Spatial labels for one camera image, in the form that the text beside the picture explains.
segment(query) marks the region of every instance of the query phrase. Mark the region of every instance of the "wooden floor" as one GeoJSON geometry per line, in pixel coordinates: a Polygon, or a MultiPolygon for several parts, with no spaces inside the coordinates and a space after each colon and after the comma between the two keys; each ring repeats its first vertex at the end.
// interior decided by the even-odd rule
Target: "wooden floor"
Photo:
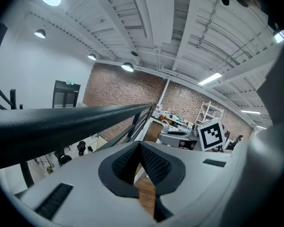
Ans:
{"type": "Polygon", "coordinates": [[[146,177],[146,172],[138,179],[134,185],[139,189],[139,201],[146,211],[153,216],[155,209],[156,188],[151,180],[146,177]]]}

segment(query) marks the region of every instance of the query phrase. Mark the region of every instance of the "chair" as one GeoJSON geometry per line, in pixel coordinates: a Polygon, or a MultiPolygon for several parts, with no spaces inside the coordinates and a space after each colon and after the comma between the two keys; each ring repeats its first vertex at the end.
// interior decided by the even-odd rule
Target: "chair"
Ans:
{"type": "Polygon", "coordinates": [[[83,156],[84,155],[84,151],[85,151],[85,142],[84,141],[80,141],[79,145],[77,145],[78,151],[79,151],[79,156],[83,156]]]}
{"type": "Polygon", "coordinates": [[[64,149],[59,149],[54,152],[54,155],[58,159],[59,166],[64,165],[66,162],[71,160],[71,157],[64,153],[64,149]]]}

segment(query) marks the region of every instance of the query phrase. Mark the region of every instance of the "floor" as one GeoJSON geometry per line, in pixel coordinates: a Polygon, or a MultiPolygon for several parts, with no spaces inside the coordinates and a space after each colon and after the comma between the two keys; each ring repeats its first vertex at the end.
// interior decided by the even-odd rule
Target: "floor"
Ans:
{"type": "MultiPolygon", "coordinates": [[[[96,149],[100,148],[101,146],[103,146],[105,143],[107,143],[107,141],[105,139],[103,139],[101,136],[96,136],[93,135],[91,137],[88,137],[86,139],[83,139],[83,141],[85,141],[86,143],[86,148],[88,146],[91,146],[92,149],[95,151],[96,149]]],[[[76,142],[72,145],[68,147],[64,148],[64,153],[68,156],[70,156],[72,159],[79,157],[78,153],[78,149],[77,149],[77,145],[79,142],[76,142]]],[[[37,158],[37,161],[40,162],[39,166],[43,169],[45,176],[48,175],[47,172],[47,167],[48,166],[52,166],[53,171],[57,170],[60,168],[59,164],[58,164],[58,159],[57,157],[54,155],[54,153],[50,153],[47,154],[46,156],[41,156],[39,158],[37,158]]]]}
{"type": "Polygon", "coordinates": [[[146,178],[146,172],[138,179],[134,185],[139,190],[139,201],[145,210],[153,216],[155,210],[156,188],[149,178],[146,178]]]}

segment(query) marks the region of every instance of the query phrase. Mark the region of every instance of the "door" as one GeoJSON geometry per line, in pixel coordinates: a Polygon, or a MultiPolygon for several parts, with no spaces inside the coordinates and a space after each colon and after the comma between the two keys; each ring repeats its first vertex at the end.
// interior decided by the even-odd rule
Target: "door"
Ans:
{"type": "Polygon", "coordinates": [[[69,92],[58,89],[53,95],[53,108],[75,107],[77,98],[78,92],[69,92]]]}
{"type": "Polygon", "coordinates": [[[66,84],[66,82],[56,81],[53,90],[53,108],[68,108],[77,105],[80,85],[66,84]]]}

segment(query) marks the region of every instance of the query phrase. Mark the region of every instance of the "white panel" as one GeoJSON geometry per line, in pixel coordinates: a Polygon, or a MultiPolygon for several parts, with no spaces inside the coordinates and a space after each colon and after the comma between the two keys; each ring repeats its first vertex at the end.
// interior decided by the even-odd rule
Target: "white panel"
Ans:
{"type": "Polygon", "coordinates": [[[174,21],[175,0],[146,0],[156,46],[170,43],[174,21]]]}
{"type": "MultiPolygon", "coordinates": [[[[177,53],[177,60],[182,57],[185,48],[187,47],[187,42],[189,40],[190,34],[192,33],[196,15],[199,10],[200,1],[201,0],[190,0],[189,2],[186,25],[181,39],[181,44],[177,53]]],[[[176,70],[177,66],[178,66],[178,61],[175,61],[172,70],[176,70]]]]}

